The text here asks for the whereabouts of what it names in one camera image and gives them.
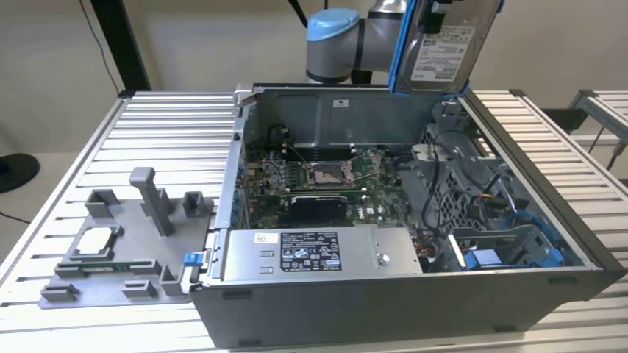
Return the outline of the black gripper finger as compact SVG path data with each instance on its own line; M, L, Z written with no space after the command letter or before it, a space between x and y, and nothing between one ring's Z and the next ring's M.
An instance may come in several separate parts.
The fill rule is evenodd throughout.
M450 9L449 0L425 1L418 20L418 30L423 34L438 34L441 31L443 17Z

